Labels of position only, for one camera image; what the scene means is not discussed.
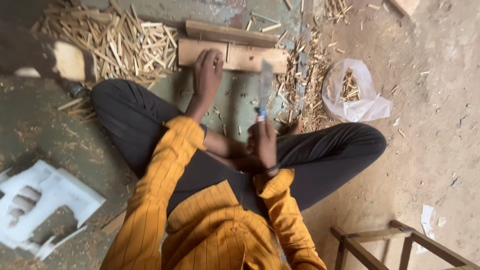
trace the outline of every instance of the knife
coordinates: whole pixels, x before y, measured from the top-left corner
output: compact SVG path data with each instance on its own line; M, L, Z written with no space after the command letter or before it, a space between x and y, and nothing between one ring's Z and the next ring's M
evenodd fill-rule
M260 104L259 116L261 121L265 120L265 111L267 109L268 94L272 89L273 67L262 60L262 72L260 73L260 83L258 85L258 99Z

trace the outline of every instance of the hand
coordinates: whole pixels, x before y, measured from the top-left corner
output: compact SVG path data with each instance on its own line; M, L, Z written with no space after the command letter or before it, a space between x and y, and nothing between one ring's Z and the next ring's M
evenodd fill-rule
M194 94L202 99L213 100L222 81L224 57L216 49L203 50L195 63L193 74Z
M216 49L203 50L197 58L193 73L193 96L185 115L198 123L220 87L223 63L224 57Z
M277 164L276 160L276 133L272 122L265 117L265 121L257 118L257 123L248 129L248 148L258 157L263 168L268 170ZM269 177L278 174L278 169L268 172Z

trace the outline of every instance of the bracelet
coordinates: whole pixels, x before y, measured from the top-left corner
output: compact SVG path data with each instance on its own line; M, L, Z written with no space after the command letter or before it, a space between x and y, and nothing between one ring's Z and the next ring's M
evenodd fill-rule
M273 166L272 168L266 170L265 172L273 172L275 171L276 169L280 168L280 163L277 163L275 166Z

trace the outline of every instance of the white plastic bag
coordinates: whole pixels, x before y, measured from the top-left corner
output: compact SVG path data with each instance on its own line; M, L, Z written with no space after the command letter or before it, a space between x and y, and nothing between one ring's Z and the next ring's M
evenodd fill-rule
M348 68L353 70L361 100L344 102L341 98L343 78ZM333 65L324 79L322 99L330 117L350 122L371 121L389 117L393 104L376 94L372 77L361 60L344 59Z

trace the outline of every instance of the pile of wood sticks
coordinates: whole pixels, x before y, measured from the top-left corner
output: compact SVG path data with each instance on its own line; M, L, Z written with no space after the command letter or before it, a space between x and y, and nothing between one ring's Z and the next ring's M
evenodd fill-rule
M348 68L347 72L345 72L340 98L345 102L361 100L357 80L353 76L353 70L351 68Z
M176 69L176 28L145 22L122 11L111 0L105 11L59 0L44 10L45 18L32 31L69 41L96 57L97 83L104 79L128 79L140 84L155 82Z

